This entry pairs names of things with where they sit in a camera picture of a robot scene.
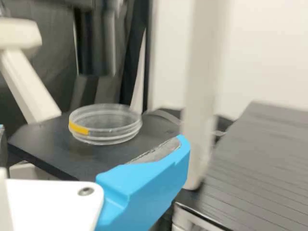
gray ridged surface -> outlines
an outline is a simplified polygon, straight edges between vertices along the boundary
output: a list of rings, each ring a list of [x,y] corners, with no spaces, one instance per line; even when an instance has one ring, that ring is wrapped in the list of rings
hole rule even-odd
[[[252,103],[179,204],[239,231],[308,230],[308,113]]]

petri dish lid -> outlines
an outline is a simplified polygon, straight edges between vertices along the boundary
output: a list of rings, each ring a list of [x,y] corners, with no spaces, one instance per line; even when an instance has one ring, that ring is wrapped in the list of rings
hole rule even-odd
[[[128,141],[142,127],[141,115],[122,104],[94,104],[73,111],[68,129],[79,141],[109,145]]]

white vertical post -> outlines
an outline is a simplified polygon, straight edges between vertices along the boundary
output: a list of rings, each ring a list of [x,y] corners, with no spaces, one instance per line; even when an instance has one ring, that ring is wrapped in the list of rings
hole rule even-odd
[[[6,170],[0,167],[0,230],[13,231],[13,221],[6,187]]]
[[[182,132],[191,144],[185,189],[199,187],[210,159],[214,103],[228,0],[194,0]]]

yellow label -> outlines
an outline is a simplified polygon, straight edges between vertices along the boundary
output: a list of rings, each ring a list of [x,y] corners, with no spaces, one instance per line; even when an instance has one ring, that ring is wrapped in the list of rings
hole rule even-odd
[[[89,130],[82,127],[82,126],[79,126],[77,124],[74,124],[72,121],[69,121],[69,127],[75,131],[75,132],[78,132],[80,134],[83,134],[83,135],[88,135],[89,134]]]

white machine part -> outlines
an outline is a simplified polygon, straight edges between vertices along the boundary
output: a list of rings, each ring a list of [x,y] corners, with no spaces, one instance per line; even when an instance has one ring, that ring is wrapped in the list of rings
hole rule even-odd
[[[0,168],[0,230],[93,231],[103,189],[93,182],[11,180]]]
[[[194,0],[186,103],[181,130],[191,144],[185,189],[202,181],[211,155],[215,96],[220,70],[220,50],[226,25],[228,0]]]
[[[27,123],[61,115],[22,50],[29,55],[42,44],[37,24],[30,20],[0,18],[0,71]]]

